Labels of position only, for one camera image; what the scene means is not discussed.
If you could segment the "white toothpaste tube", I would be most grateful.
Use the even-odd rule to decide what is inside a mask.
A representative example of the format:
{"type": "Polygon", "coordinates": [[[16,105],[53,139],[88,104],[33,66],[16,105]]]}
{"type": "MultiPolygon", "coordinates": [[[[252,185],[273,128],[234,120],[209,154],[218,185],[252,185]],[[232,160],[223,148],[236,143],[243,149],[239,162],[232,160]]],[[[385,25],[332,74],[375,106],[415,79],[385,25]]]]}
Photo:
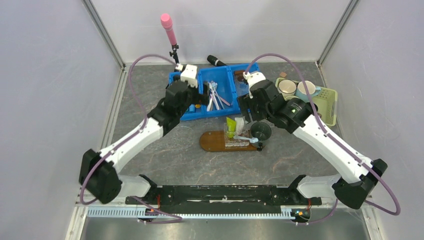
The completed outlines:
{"type": "Polygon", "coordinates": [[[244,130],[244,127],[245,127],[245,119],[244,119],[244,117],[235,117],[234,118],[234,121],[235,121],[235,130],[234,130],[234,133],[237,135],[237,136],[239,136],[242,132],[243,132],[243,130],[244,130]]]}

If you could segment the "green toothpaste tube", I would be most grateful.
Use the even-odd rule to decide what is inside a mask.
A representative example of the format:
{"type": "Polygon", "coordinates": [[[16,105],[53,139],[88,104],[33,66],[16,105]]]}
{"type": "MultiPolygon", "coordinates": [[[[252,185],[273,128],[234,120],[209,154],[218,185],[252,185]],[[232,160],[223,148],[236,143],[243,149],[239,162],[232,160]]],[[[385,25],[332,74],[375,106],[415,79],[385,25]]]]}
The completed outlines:
{"type": "Polygon", "coordinates": [[[227,125],[227,134],[226,135],[227,135],[228,138],[231,139],[231,138],[234,137],[234,135],[236,133],[237,122],[234,119],[227,117],[226,118],[226,125],[227,125]]]}

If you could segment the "clear acrylic toothbrush holder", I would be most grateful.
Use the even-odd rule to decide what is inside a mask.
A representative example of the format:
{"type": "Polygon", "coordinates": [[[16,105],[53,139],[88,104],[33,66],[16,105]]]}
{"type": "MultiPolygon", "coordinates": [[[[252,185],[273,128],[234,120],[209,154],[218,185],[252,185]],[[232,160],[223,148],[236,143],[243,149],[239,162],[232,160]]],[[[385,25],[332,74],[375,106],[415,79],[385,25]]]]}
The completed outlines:
{"type": "MultiPolygon", "coordinates": [[[[244,126],[243,132],[239,135],[249,138],[249,131],[244,126]]],[[[227,136],[227,123],[224,124],[224,147],[226,149],[237,149],[237,148],[247,148],[250,145],[250,142],[247,140],[239,140],[234,138],[228,138],[227,136]]]]}

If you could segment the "light blue toothbrush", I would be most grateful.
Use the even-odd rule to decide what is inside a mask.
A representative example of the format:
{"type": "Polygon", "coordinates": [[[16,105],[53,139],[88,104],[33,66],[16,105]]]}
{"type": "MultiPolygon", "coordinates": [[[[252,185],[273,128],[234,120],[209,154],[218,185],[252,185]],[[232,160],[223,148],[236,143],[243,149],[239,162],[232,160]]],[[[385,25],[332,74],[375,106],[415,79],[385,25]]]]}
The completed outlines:
{"type": "Polygon", "coordinates": [[[245,136],[235,135],[233,138],[237,140],[249,141],[251,144],[255,144],[259,142],[259,139],[256,137],[245,137],[245,136]]]}

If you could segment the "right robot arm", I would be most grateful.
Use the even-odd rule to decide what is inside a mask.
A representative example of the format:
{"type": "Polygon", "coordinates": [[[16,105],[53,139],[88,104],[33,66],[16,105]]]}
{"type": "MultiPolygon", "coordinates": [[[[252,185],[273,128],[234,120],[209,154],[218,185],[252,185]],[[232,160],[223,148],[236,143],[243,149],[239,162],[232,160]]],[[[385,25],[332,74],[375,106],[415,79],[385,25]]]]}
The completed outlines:
{"type": "Polygon", "coordinates": [[[237,98],[247,122],[268,120],[301,139],[336,170],[336,175],[300,176],[289,189],[289,199],[302,204],[310,198],[336,198],[358,210],[379,182],[388,165],[382,159],[371,160],[350,147],[313,114],[310,103],[299,98],[285,100],[270,80],[261,80],[249,93],[237,98]]]}

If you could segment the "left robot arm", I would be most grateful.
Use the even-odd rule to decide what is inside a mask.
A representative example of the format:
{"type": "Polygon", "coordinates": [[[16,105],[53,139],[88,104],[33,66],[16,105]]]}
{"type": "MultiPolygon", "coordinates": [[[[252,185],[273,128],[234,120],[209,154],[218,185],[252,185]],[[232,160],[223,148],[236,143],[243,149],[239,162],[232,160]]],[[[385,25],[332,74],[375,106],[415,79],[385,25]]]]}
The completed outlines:
{"type": "Polygon", "coordinates": [[[112,145],[94,151],[87,150],[82,156],[78,181],[81,184],[79,201],[86,205],[84,192],[88,191],[102,204],[112,202],[116,197],[139,197],[145,204],[153,203],[157,190],[146,177],[125,176],[120,172],[129,161],[145,147],[168,134],[180,123],[181,117],[191,105],[209,103],[210,89],[202,83],[203,91],[187,82],[176,80],[166,89],[145,119],[124,137],[112,145]]]}

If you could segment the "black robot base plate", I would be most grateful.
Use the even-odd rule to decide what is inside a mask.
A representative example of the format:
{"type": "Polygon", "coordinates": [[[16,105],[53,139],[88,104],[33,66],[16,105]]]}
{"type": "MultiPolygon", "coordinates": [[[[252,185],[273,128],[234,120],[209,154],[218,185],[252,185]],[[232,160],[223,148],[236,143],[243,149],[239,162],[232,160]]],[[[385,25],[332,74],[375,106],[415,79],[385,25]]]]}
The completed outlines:
{"type": "Polygon", "coordinates": [[[282,206],[320,206],[294,185],[155,185],[142,201],[169,214],[265,214],[282,206]]]}

